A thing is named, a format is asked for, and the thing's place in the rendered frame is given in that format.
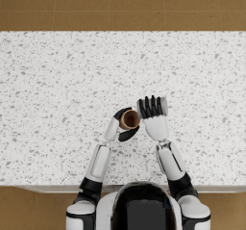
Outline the brown cup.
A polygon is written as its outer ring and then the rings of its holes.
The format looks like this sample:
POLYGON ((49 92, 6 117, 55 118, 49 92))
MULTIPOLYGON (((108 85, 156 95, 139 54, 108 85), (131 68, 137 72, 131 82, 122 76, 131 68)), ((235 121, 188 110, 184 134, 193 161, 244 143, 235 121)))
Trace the brown cup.
POLYGON ((119 127, 123 130, 135 129, 140 123, 140 118, 134 110, 126 111, 120 118, 119 127))

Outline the robot body with dark head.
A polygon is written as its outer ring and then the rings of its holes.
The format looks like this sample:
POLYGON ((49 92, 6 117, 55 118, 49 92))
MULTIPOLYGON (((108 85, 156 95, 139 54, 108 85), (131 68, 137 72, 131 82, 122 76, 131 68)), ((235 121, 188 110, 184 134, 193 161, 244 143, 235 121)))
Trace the robot body with dark head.
POLYGON ((183 230, 181 210, 162 186, 129 183, 99 201, 96 230, 183 230))

